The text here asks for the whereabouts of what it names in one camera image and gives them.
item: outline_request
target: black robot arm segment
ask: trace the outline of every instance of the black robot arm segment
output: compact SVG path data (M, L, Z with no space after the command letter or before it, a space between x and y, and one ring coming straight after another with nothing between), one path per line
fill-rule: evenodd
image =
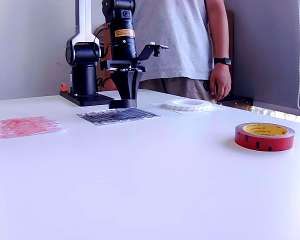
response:
M110 77L121 97L121 100L110 101L109 108L136 107L139 83L146 72L142 61L153 52L155 57L159 57L161 49L168 49L152 42L137 56L133 25L135 9L135 0L102 1L102 12L109 25L112 60L102 61L100 67L103 71L114 71Z

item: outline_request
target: gray wall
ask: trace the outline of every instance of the gray wall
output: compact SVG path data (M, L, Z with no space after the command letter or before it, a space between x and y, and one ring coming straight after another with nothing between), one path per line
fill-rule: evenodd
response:
M104 22L101 2L92 0L93 29ZM75 0L0 0L0 100L59 94L74 34Z
M234 12L234 93L271 104L274 110L296 113L293 109L297 108L299 89L298 0L224 2Z

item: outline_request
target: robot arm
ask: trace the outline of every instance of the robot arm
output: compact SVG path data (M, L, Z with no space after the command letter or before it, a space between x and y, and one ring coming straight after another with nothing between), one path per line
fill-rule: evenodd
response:
M112 60L102 61L100 67L103 71L114 71L110 77L121 97L121 100L110 101L111 109L137 106L139 83L147 71L142 61L149 59L153 52L159 57L161 49L168 49L151 42L137 55L133 25L135 9L135 0L102 0L102 12L109 25Z
M75 0L75 35L67 41L65 55L70 66L80 61L77 59L76 45L85 45L86 43L90 43L94 51L92 59L86 60L98 63L101 59L101 48L99 39L92 33L91 0Z
M146 67L142 61L154 52L160 56L167 46L154 42L146 45L137 56L133 14L135 0L102 0L102 12L109 25L112 60L102 61L103 71L114 71L110 76L121 100L100 95L97 89L96 64L102 53L99 39L92 34L91 0L75 0L75 35L66 44L65 57L72 67L70 92L60 95L79 106L109 104L109 108L137 106L139 83Z

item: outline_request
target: red patterned paper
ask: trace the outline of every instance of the red patterned paper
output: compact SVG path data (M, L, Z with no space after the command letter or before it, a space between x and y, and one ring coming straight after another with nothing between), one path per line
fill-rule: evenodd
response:
M63 130L60 124L48 116L0 120L0 139L10 139Z

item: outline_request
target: red tape roll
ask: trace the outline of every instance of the red tape roll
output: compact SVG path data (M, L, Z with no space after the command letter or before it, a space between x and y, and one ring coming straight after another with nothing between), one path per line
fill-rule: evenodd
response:
M234 141L241 147L263 152L280 152L294 146L295 131L271 123L244 123L235 128Z

